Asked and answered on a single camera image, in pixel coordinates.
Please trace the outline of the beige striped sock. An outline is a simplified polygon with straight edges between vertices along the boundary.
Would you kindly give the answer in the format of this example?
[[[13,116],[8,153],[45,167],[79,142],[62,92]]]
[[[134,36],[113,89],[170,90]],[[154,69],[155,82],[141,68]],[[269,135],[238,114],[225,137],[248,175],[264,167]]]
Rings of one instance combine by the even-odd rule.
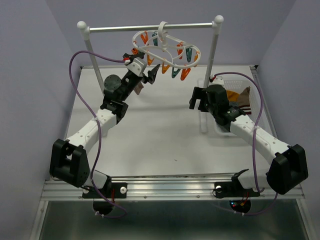
[[[139,95],[142,91],[142,89],[144,88],[143,84],[141,82],[139,82],[136,87],[134,88],[134,92]]]

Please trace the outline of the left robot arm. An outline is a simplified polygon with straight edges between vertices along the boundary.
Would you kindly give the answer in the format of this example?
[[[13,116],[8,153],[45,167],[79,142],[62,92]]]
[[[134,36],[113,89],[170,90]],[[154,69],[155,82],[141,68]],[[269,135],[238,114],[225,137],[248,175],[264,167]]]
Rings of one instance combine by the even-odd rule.
[[[94,145],[102,146],[102,138],[125,116],[126,99],[144,84],[153,84],[160,68],[156,65],[144,73],[147,66],[143,54],[124,54],[122,62],[127,68],[123,77],[111,74],[103,82],[103,101],[93,118],[66,140],[57,139],[52,146],[49,173],[74,187],[91,187],[100,197],[111,193],[111,178],[90,167],[88,153]]]

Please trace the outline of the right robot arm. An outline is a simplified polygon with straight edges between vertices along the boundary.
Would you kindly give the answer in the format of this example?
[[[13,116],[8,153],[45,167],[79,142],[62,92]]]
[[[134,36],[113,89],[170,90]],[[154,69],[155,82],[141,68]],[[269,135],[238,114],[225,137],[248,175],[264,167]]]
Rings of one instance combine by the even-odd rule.
[[[255,122],[238,106],[229,103],[226,89],[219,84],[207,88],[195,87],[189,101],[194,109],[210,113],[216,124],[252,146],[269,164],[261,171],[243,169],[235,173],[231,182],[219,184],[217,197],[240,197],[246,191],[259,196],[259,190],[271,188],[284,195],[309,176],[305,149],[299,144],[289,145],[278,140]]]

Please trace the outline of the white round clip hanger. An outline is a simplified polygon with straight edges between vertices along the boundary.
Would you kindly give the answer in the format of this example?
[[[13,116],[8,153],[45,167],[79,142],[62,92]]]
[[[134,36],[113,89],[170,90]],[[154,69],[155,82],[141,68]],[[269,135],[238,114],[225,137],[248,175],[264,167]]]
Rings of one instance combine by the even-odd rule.
[[[194,44],[168,34],[165,29],[166,21],[160,22],[156,30],[142,30],[135,33],[132,37],[133,48],[136,53],[149,55],[151,59],[170,65],[169,69],[174,67],[180,69],[195,68],[201,59],[202,53]]]

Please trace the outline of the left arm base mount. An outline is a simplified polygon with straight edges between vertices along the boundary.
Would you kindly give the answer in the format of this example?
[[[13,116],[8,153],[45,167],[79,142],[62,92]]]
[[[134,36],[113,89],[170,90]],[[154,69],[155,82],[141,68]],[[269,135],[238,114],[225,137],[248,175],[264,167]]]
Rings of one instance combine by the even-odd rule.
[[[125,199],[127,197],[128,184],[126,182],[112,182],[108,186],[99,189],[101,194],[108,199]],[[102,199],[93,187],[88,193],[82,193],[83,199]]]

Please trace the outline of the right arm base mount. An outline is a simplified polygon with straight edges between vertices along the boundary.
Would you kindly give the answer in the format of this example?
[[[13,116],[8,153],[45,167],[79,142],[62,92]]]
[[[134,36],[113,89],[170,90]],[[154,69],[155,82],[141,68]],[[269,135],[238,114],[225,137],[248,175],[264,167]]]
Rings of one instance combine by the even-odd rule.
[[[242,198],[242,197],[259,197],[260,194],[252,188],[244,189],[239,182],[220,181],[214,184],[212,194],[218,198]]]

